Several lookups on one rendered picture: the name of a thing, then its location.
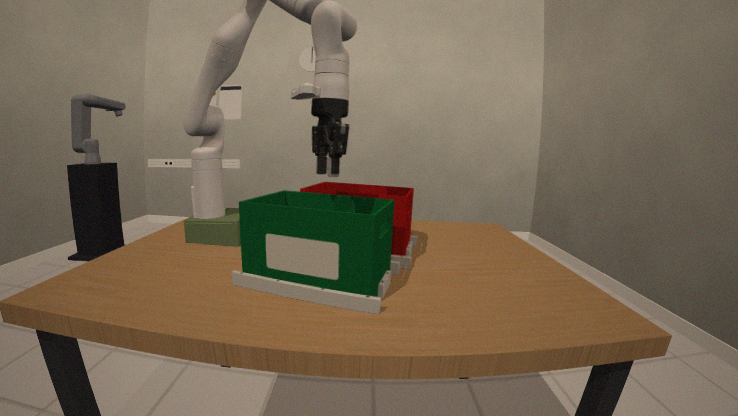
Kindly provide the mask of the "red crate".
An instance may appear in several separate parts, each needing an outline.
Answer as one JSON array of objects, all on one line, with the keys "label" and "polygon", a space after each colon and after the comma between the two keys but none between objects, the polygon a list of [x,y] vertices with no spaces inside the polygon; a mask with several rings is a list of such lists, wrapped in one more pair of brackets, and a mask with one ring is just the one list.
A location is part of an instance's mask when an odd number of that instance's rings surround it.
[{"label": "red crate", "polygon": [[414,188],[322,182],[315,189],[312,193],[395,200],[391,255],[404,255],[404,247],[412,213],[411,194]]}]

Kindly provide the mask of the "green crate with dividers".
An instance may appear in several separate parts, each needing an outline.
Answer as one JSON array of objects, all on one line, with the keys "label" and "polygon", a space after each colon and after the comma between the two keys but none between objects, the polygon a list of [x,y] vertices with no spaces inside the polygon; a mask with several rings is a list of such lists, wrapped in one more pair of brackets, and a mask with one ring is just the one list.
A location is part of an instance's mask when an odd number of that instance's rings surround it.
[{"label": "green crate with dividers", "polygon": [[245,232],[244,272],[378,297],[390,270],[394,203],[285,190],[265,195]]}]

